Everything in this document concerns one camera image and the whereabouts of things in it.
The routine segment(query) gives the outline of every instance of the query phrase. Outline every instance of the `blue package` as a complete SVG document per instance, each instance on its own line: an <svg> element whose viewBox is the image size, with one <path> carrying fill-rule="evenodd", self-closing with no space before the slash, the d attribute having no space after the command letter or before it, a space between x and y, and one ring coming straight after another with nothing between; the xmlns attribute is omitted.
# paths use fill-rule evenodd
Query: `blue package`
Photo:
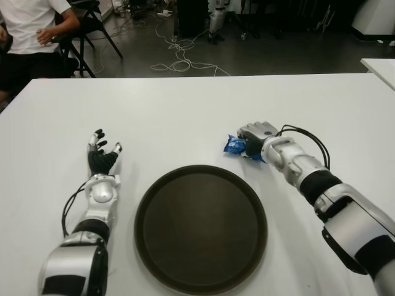
<svg viewBox="0 0 395 296"><path fill-rule="evenodd" d="M257 154L257 155L253 155L253 156L249 157L245 153L245 150L246 150L246 140L236 138L236 137L234 137L232 135L229 135L228 143L225 146L225 148L223 149L224 152L230 152L230 153L233 153L233 154L241 154L242 157L248 157L248 158L251 158L253 160L258 160L258 161L261 161L261 162L265 162L262 159L262 156L261 156L260 153Z"/></svg>
<svg viewBox="0 0 395 296"><path fill-rule="evenodd" d="M240 154L246 150L246 140L229 135L228 143L223 149L224 152Z"/></svg>

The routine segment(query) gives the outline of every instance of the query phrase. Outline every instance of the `white table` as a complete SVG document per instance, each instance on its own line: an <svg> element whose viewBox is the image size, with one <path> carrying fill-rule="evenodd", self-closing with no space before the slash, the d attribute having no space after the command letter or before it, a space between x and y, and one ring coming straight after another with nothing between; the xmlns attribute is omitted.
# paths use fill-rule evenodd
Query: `white table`
<svg viewBox="0 0 395 296"><path fill-rule="evenodd" d="M327 246L312 207L282 175L222 149L228 133L257 120L308 129L329 149L332 172L395 219L393 110L393 91L368 73L33 80L0 115L0 295L35 294L41 265L62 239L64 203L88 176L86 142L98 128L124 147L108 295L178 295L141 263L133 222L155 180L192 164L244 178L268 218L261 265L227 295L374 295L370 278L348 271ZM312 141L294 136L321 157ZM81 195L69 229L85 205Z"/></svg>
<svg viewBox="0 0 395 296"><path fill-rule="evenodd" d="M360 62L395 90L395 59L362 59Z"/></svg>

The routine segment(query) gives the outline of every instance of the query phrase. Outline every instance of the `black shorts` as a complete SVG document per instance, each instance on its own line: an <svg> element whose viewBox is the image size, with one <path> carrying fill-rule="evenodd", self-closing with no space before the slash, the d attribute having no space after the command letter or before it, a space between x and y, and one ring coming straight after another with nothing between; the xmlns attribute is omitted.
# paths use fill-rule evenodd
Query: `black shorts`
<svg viewBox="0 0 395 296"><path fill-rule="evenodd" d="M0 90L19 93L35 78L66 78L58 52L6 54L0 60Z"/></svg>

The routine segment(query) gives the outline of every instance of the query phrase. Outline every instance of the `round tray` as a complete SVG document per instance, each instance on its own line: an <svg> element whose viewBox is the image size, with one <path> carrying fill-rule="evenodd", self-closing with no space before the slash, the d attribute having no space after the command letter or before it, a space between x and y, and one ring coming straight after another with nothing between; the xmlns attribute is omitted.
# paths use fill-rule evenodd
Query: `round tray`
<svg viewBox="0 0 395 296"><path fill-rule="evenodd" d="M135 241L145 266L187 294L219 294L242 283L260 263L266 240L256 193L214 166L186 166L161 177L136 214Z"/></svg>

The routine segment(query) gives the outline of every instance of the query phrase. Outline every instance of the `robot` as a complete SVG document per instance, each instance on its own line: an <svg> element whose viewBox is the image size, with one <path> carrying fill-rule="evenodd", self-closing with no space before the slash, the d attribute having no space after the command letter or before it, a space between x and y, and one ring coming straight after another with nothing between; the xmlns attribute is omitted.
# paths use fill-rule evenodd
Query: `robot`
<svg viewBox="0 0 395 296"><path fill-rule="evenodd" d="M209 42L216 44L217 40L223 41L223 37L218 34L225 22L227 15L227 7L230 4L230 0L216 0L215 10L210 16L210 30L209 30Z"/></svg>
<svg viewBox="0 0 395 296"><path fill-rule="evenodd" d="M105 154L100 148L107 141L99 142L103 137L104 133L99 129L88 144L88 163L91 170L91 177L85 183L88 209L70 235L65 230L65 224L63 225L65 239L50 254L41 269L38 295L106 294L107 243L114 224L117 186L120 184L119 176L109 176L109 171L121 153L122 146L116 143L114 149Z"/></svg>
<svg viewBox="0 0 395 296"><path fill-rule="evenodd" d="M108 176L121 146L103 154L96 132L89 142L92 177L85 190L89 206L73 234L53 251L39 280L40 295L105 295L107 251L115 215L117 178ZM395 295L395 222L352 186L333 176L316 158L267 122L238 130L246 154L281 172L313 206L324 227L322 236L351 271L369 274L379 296Z"/></svg>

